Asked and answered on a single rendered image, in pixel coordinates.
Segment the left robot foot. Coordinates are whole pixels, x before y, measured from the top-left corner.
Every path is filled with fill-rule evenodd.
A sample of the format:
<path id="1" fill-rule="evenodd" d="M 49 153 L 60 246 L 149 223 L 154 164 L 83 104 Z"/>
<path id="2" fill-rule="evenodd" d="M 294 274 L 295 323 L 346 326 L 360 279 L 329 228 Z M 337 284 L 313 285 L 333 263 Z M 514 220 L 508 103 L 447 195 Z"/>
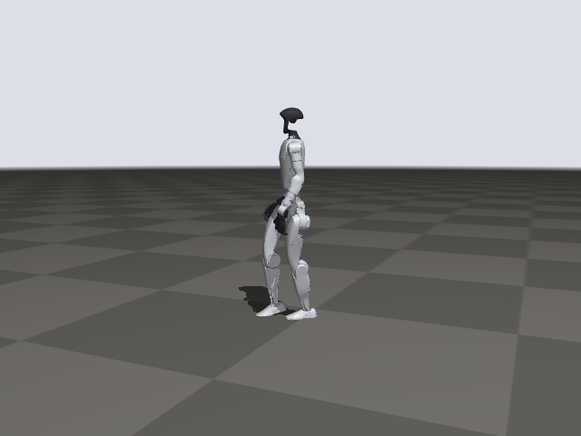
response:
<path id="1" fill-rule="evenodd" d="M 305 310 L 306 311 L 306 310 Z M 306 318 L 316 318 L 318 317 L 317 312 L 314 308 L 310 308 L 309 312 L 305 312 L 301 308 L 294 313 L 286 315 L 287 320 L 301 320 Z"/>

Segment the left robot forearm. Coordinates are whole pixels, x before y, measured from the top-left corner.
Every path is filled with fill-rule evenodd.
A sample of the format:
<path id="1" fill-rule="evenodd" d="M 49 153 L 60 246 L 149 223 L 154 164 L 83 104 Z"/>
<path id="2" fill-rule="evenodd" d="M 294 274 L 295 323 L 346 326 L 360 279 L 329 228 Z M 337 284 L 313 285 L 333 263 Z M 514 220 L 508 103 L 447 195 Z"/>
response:
<path id="1" fill-rule="evenodd" d="M 293 202 L 295 201 L 296 197 L 300 194 L 302 180 L 299 176 L 295 176 L 291 180 L 291 185 L 288 189 L 287 196 L 281 202 L 281 206 L 278 209 L 278 213 L 280 215 L 284 215 L 286 210 L 290 210 L 293 206 Z"/>

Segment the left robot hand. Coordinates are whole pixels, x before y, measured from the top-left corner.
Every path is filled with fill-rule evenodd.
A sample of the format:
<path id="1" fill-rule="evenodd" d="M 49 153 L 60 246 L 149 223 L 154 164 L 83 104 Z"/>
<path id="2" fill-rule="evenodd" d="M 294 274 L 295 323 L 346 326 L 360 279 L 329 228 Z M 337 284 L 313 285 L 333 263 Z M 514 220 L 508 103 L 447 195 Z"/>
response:
<path id="1" fill-rule="evenodd" d="M 288 235 L 287 233 L 285 233 L 285 219 L 288 216 L 288 212 L 289 210 L 286 210 L 284 212 L 284 215 L 280 215 L 279 213 L 277 213 L 277 217 L 276 219 L 274 219 L 273 223 L 275 223 L 275 230 L 278 231 L 278 233 L 284 234 L 284 235 Z"/>

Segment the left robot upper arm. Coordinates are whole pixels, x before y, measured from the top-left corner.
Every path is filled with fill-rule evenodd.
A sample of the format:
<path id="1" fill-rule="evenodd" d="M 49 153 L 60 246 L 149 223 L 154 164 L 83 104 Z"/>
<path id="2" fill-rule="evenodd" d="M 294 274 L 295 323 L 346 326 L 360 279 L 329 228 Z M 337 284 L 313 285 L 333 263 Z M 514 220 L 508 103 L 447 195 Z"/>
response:
<path id="1" fill-rule="evenodd" d="M 299 176 L 302 180 L 302 184 L 304 184 L 304 171 L 303 171 L 303 164 L 302 164 L 302 146 L 299 142 L 291 142 L 288 143 L 288 154 L 290 156 L 291 167 L 292 170 L 295 172 L 295 176 Z M 293 178 L 292 177 L 292 178 Z M 291 178 L 291 180 L 292 180 Z"/>

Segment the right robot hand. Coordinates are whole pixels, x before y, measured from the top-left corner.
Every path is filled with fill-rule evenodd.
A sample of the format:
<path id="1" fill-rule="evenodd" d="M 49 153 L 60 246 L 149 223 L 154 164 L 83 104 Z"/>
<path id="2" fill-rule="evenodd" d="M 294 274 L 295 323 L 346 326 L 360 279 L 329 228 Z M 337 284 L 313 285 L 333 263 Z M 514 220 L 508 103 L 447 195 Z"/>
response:
<path id="1" fill-rule="evenodd" d="M 277 203 L 270 204 L 270 205 L 268 205 L 268 206 L 266 207 L 266 209 L 265 209 L 266 211 L 265 211 L 265 212 L 264 212 L 264 214 L 263 214 L 263 217 L 264 217 L 265 221 L 267 221 L 267 222 L 269 221 L 269 218 L 270 218 L 270 216 L 271 216 L 271 214 L 272 214 L 273 210 L 275 209 L 275 207 L 276 207 L 277 205 L 281 204 L 281 202 L 282 202 L 282 200 L 283 200 L 284 198 L 285 198 L 285 196 L 282 196 L 282 197 L 281 197 L 281 198 L 280 198 L 280 199 L 277 201 Z"/>

